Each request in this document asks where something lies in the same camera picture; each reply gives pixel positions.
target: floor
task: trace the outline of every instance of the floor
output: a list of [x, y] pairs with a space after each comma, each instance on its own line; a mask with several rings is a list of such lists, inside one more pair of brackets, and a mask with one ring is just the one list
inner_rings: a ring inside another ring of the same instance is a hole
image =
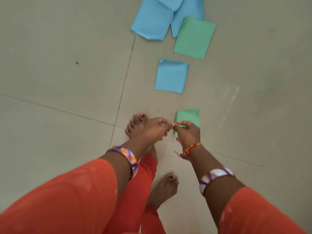
[[[124, 142], [134, 113], [199, 109], [205, 147], [312, 233], [312, 0], [205, 0], [202, 61], [174, 54], [171, 30], [135, 35], [141, 2], [0, 0], [0, 212]], [[154, 89], [159, 58], [190, 63], [183, 94]], [[156, 147], [155, 182], [180, 177], [167, 233], [216, 233], [173, 133]]]

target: green folded paper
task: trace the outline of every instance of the green folded paper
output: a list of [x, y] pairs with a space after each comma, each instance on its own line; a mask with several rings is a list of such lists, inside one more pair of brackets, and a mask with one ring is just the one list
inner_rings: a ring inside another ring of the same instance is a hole
[[190, 121], [199, 127], [199, 110], [191, 109], [177, 111], [176, 123], [177, 121]]
[[214, 23], [185, 17], [174, 52], [204, 60], [215, 26]]

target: colorful bangle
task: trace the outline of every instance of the colorful bangle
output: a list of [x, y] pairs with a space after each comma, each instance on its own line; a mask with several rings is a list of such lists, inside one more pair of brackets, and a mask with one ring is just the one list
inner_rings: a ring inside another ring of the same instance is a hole
[[177, 152], [175, 152], [177, 155], [179, 155], [181, 158], [188, 160], [188, 155], [190, 153], [191, 148], [196, 147], [197, 145], [202, 145], [201, 143], [194, 143], [193, 145], [191, 145], [189, 148], [185, 149], [185, 153], [180, 153], [178, 154]]
[[205, 176], [203, 176], [199, 182], [199, 190], [201, 194], [204, 196], [205, 189], [210, 182], [212, 182], [217, 177], [223, 176], [235, 177], [235, 174], [228, 168], [221, 168], [221, 169], [213, 169], [210, 172], [208, 172]]
[[129, 180], [133, 179], [138, 172], [138, 162], [133, 153], [129, 149], [123, 148], [121, 146], [113, 146], [107, 150], [107, 152], [110, 151], [121, 153], [129, 161], [132, 171]]

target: blue folded paper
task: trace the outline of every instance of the blue folded paper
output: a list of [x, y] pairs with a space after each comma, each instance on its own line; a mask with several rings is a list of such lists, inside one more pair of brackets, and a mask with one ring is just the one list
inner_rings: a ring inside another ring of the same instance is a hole
[[182, 4], [183, 0], [158, 0], [172, 11], [176, 11]]
[[162, 41], [174, 17], [174, 12], [157, 0], [143, 0], [131, 27], [148, 40]]
[[188, 62], [160, 59], [155, 89], [182, 94], [187, 74]]
[[192, 16], [196, 19], [205, 20], [204, 0], [184, 0], [181, 7], [174, 13], [171, 22], [172, 37], [179, 34], [184, 17]]

